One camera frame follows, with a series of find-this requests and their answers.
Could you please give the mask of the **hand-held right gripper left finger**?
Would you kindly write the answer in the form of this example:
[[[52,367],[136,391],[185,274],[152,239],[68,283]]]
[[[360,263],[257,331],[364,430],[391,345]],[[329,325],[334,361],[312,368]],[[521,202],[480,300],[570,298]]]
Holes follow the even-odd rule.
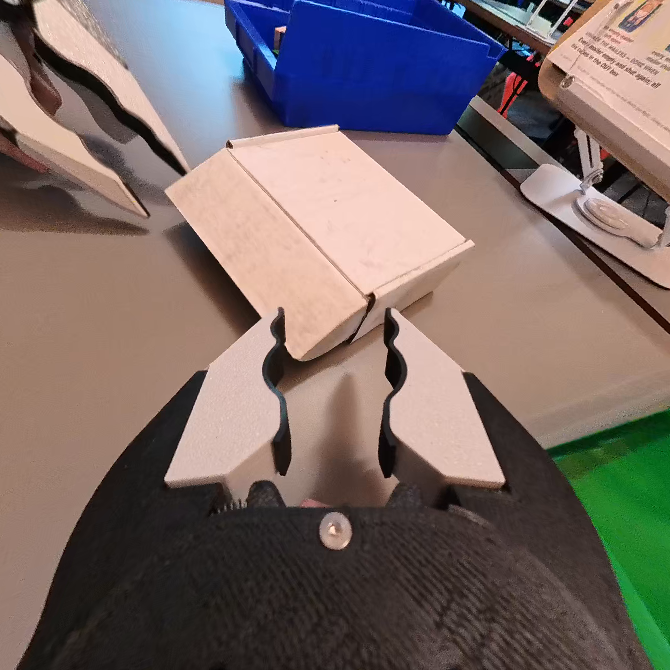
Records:
[[[278,389],[285,340],[279,307],[209,364],[164,475],[167,487],[218,484],[237,501],[252,483],[288,473],[288,406]]]

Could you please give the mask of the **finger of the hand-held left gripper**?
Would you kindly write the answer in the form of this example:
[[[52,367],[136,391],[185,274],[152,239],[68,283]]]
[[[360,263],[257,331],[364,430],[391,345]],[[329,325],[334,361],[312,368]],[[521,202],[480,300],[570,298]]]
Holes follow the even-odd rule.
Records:
[[[92,155],[76,133],[38,105],[21,71],[3,56],[1,119],[15,132],[18,148],[30,157],[130,213],[149,217],[146,207],[117,173]]]
[[[84,1],[32,1],[31,25],[40,58],[99,97],[172,170],[189,172],[180,147]]]

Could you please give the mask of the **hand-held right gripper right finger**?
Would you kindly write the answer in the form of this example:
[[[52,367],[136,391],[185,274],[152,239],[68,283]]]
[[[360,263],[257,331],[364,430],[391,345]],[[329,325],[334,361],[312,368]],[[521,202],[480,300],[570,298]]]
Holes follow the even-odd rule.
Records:
[[[507,481],[466,372],[395,308],[383,323],[385,377],[378,460],[382,475],[416,486],[432,505],[448,486],[504,489]]]

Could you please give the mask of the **green plastic bin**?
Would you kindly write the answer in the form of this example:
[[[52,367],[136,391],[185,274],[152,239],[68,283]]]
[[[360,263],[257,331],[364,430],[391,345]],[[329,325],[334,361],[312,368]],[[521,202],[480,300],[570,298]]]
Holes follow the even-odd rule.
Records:
[[[548,450],[604,544],[655,669],[669,668],[669,410]]]

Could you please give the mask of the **white cardboard mailer box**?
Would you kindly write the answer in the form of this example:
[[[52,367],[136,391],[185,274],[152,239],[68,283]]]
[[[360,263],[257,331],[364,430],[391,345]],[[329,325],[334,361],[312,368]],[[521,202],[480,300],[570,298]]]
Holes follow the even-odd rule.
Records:
[[[474,247],[336,125],[237,139],[165,193],[309,361],[434,291]]]

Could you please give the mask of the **blue plastic bin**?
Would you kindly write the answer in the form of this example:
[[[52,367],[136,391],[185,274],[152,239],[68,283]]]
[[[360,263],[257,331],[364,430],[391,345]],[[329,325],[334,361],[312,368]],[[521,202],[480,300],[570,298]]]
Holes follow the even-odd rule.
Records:
[[[447,135],[507,52],[438,1],[225,1],[224,10],[287,127]]]

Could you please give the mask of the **red object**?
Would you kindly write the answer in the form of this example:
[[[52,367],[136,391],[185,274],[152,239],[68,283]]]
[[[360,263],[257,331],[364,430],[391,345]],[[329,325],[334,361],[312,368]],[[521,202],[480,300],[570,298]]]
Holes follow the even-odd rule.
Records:
[[[511,72],[507,76],[505,80],[505,86],[503,88],[501,102],[497,109],[497,112],[500,116],[506,119],[508,118],[508,113],[512,105],[519,97],[519,95],[524,92],[524,89],[527,87],[527,85],[528,81],[515,72]]]

